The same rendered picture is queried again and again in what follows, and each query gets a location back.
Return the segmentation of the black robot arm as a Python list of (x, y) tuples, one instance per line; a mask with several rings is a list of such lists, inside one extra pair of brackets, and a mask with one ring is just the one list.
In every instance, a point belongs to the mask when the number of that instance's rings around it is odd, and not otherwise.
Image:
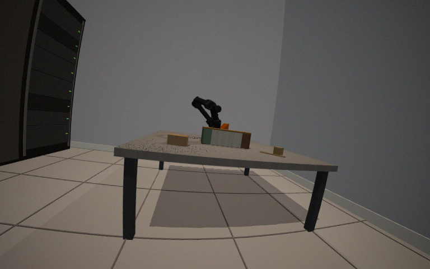
[(204, 99), (199, 98), (198, 96), (196, 98), (194, 98), (191, 105), (194, 106), (195, 108), (199, 109), (199, 111), (206, 118), (206, 122), (209, 125), (209, 127), (215, 128), (215, 126), (212, 124), (212, 122), (214, 121), (213, 117), (210, 117), (208, 115), (208, 113), (204, 110), (202, 105), (204, 105), (204, 107), (206, 109), (210, 110), (211, 114), (219, 113), (222, 109), (221, 106), (216, 105), (216, 103), (214, 101), (204, 100)]

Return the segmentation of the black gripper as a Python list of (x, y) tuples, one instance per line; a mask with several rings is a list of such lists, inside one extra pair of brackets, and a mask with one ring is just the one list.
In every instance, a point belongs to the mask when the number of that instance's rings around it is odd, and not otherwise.
[(213, 117), (213, 122), (212, 124), (215, 126), (215, 128), (219, 128), (221, 127), (221, 120), (218, 117), (218, 113), (216, 114), (211, 114), (211, 117)]

